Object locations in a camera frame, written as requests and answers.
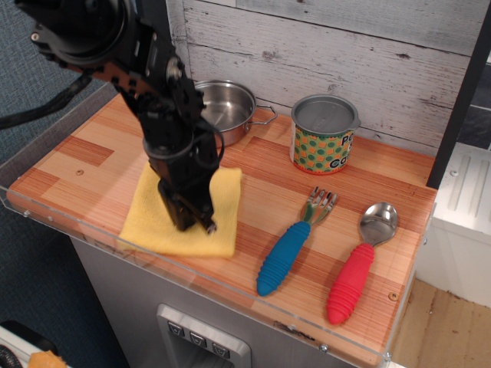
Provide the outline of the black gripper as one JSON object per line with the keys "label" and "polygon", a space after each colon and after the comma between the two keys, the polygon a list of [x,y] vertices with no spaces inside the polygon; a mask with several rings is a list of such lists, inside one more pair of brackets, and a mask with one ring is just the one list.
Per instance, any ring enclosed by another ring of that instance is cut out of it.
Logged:
{"label": "black gripper", "polygon": [[183,144],[173,148],[143,141],[150,165],[160,178],[160,196],[181,232],[196,222],[207,234],[216,231],[209,187],[222,158],[216,143],[220,138],[215,128],[198,126],[185,135]]}

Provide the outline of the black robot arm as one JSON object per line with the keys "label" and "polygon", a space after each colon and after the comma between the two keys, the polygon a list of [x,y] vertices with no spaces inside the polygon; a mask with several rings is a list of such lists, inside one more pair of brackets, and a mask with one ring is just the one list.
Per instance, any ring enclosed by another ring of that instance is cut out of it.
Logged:
{"label": "black robot arm", "polygon": [[222,136],[202,115],[203,95],[186,76],[170,37],[166,7],[130,1],[19,1],[35,22],[31,41],[49,61],[77,71],[67,90],[45,104],[50,114],[93,79],[122,96],[143,131],[143,148],[176,227],[216,230],[210,182]]}

